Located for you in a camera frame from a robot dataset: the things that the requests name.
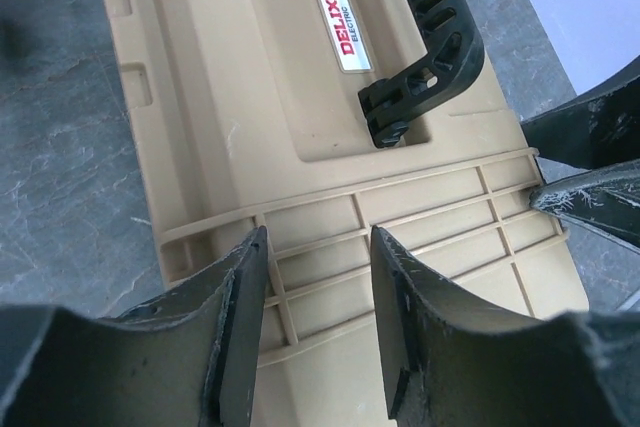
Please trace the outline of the tan plastic toolbox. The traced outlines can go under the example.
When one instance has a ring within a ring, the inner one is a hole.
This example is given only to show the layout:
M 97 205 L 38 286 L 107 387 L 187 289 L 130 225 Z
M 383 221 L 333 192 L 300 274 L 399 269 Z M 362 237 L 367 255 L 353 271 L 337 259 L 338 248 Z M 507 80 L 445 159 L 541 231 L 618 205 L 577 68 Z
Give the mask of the tan plastic toolbox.
M 373 226 L 508 310 L 588 308 L 490 64 L 373 145 L 360 90 L 425 53 L 406 0 L 104 2 L 166 285 L 267 228 L 254 425 L 388 424 Z

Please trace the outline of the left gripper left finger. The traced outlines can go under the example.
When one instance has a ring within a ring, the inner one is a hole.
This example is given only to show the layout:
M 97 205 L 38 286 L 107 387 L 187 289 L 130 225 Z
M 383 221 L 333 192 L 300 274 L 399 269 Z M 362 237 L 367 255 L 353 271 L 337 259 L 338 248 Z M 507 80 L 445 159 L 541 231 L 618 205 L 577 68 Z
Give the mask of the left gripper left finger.
M 114 318 L 1 309 L 5 426 L 247 426 L 268 277 L 259 227 L 223 258 Z

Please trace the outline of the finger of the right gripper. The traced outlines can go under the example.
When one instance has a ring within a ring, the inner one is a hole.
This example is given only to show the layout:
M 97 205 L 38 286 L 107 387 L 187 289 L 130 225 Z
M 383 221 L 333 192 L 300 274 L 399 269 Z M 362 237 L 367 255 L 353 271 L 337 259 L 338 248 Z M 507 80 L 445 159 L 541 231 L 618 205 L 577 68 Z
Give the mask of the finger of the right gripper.
M 580 173 L 530 194 L 530 206 L 639 251 L 639 162 Z
M 593 170 L 639 158 L 639 60 L 578 97 L 521 123 L 540 156 Z

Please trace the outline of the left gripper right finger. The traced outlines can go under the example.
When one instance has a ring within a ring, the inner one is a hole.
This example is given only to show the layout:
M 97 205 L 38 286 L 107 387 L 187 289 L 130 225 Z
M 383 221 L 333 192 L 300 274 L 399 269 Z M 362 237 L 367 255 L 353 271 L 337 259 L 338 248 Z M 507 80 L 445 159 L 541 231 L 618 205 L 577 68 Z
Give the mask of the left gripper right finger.
M 371 231 L 387 413 L 400 426 L 635 426 L 639 316 L 486 301 Z

